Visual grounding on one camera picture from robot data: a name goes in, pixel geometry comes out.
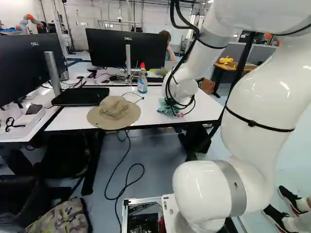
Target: sneaker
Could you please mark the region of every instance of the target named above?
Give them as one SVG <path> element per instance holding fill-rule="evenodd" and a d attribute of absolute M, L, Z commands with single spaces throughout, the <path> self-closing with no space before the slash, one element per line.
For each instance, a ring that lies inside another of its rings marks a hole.
<path fill-rule="evenodd" d="M 282 219 L 289 217 L 288 213 L 281 213 L 275 209 L 272 205 L 268 205 L 267 208 L 262 210 L 262 214 L 275 226 L 275 228 L 281 233 L 293 233 L 286 230 Z"/>
<path fill-rule="evenodd" d="M 300 197 L 293 194 L 291 191 L 281 185 L 278 187 L 277 190 L 281 198 L 285 201 L 286 204 L 289 205 L 289 207 L 297 217 L 299 217 L 301 214 L 306 213 L 306 211 L 300 211 L 297 207 L 296 201 L 301 199 Z"/>

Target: plastic bottle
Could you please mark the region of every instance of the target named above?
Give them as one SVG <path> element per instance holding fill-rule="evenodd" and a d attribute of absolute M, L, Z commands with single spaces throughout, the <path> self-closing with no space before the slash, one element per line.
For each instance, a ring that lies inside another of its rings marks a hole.
<path fill-rule="evenodd" d="M 140 72 L 137 79 L 137 91 L 144 94 L 147 92 L 148 81 L 146 78 L 145 63 L 140 64 Z"/>

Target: wall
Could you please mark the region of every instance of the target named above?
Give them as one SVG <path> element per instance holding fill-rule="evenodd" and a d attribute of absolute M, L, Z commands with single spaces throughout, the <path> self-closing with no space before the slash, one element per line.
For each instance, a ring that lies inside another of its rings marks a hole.
<path fill-rule="evenodd" d="M 44 12 L 47 21 L 54 19 L 53 0 L 42 0 Z M 65 20 L 64 7 L 61 0 L 55 0 L 56 9 L 63 15 Z M 190 16 L 190 8 L 181 8 L 185 18 Z M 72 37 L 76 49 L 85 50 L 88 48 L 85 28 L 98 28 L 97 20 L 117 20 L 119 14 L 119 2 L 107 0 L 68 0 L 66 5 L 68 22 L 71 28 Z M 128 12 L 126 2 L 121 2 L 121 15 L 124 21 L 128 20 Z M 185 25 L 177 16 L 176 23 Z M 146 33 L 158 33 L 165 29 L 172 34 L 172 45 L 179 45 L 182 35 L 187 30 L 175 29 L 170 21 L 169 9 L 167 6 L 159 6 L 155 4 L 144 4 L 144 25 L 143 30 Z M 135 4 L 135 21 L 141 22 L 141 4 Z M 87 26 L 77 25 L 77 22 L 86 22 Z M 121 30 L 120 25 L 115 25 L 113 30 Z M 124 31 L 128 30 L 128 26 L 123 26 Z"/>
<path fill-rule="evenodd" d="M 26 14 L 31 14 L 40 21 L 44 20 L 39 0 L 1 0 L 0 20 L 4 24 L 3 28 L 14 28 Z M 30 22 L 27 26 L 33 33 L 37 33 L 34 24 Z"/>

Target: yellow object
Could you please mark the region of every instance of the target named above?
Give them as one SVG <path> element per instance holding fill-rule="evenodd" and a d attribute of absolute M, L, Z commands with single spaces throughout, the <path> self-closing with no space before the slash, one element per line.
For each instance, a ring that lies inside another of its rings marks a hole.
<path fill-rule="evenodd" d="M 233 58 L 229 58 L 229 56 L 219 59 L 219 63 L 222 63 L 224 65 L 228 65 L 229 62 L 233 62 Z"/>

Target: person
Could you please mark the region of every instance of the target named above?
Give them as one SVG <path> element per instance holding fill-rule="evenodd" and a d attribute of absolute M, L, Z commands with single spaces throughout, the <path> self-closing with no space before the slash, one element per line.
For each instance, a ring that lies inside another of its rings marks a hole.
<path fill-rule="evenodd" d="M 262 211 L 264 216 L 282 233 L 311 232 L 311 196 L 299 197 L 283 186 L 278 188 L 278 193 L 297 217 L 290 217 L 272 205 Z"/>
<path fill-rule="evenodd" d="M 172 61 L 172 62 L 176 62 L 177 59 L 175 57 L 175 54 L 170 46 L 170 42 L 171 42 L 171 34 L 166 31 L 166 30 L 162 30 L 159 32 L 160 35 L 166 35 L 168 37 L 167 40 L 167 47 L 166 47 L 166 55 L 165 55 L 165 61 Z"/>

